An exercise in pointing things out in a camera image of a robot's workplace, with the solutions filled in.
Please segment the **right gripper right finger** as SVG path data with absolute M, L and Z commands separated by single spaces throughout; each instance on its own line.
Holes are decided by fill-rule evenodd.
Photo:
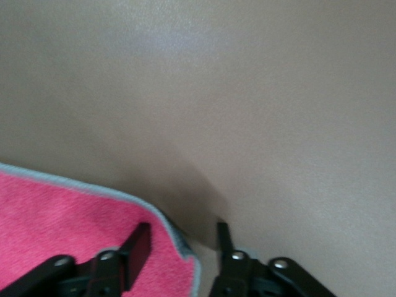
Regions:
M 276 257 L 263 264 L 236 249 L 227 223 L 217 223 L 219 274 L 210 296 L 335 297 L 294 260 Z

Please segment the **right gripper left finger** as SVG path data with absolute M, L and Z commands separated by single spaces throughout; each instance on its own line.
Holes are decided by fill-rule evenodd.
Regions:
M 1 296 L 122 296 L 131 291 L 152 250 L 151 226 L 140 223 L 118 249 L 78 264 L 60 254 L 1 290 Z

